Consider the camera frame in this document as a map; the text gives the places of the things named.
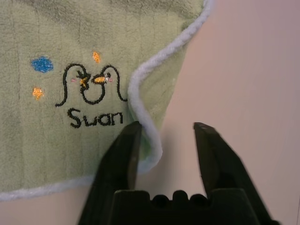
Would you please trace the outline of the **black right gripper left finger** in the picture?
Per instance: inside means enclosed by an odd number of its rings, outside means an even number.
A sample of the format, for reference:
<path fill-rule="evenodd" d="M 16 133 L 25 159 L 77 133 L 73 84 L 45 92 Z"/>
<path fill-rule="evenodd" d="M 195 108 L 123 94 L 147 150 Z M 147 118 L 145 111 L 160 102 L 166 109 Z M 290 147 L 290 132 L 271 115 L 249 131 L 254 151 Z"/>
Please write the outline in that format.
<path fill-rule="evenodd" d="M 142 126 L 125 126 L 103 156 L 91 185 L 79 225 L 106 225 L 114 193 L 135 188 Z"/>

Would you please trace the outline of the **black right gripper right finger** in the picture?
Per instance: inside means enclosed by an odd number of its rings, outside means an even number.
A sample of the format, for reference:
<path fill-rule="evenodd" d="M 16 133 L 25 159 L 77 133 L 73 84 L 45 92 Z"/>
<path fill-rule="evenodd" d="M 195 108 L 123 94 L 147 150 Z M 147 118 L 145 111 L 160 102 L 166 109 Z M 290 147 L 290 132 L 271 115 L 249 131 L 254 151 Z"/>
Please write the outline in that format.
<path fill-rule="evenodd" d="M 217 130 L 194 123 L 197 155 L 213 225 L 278 225 L 242 160 Z"/>

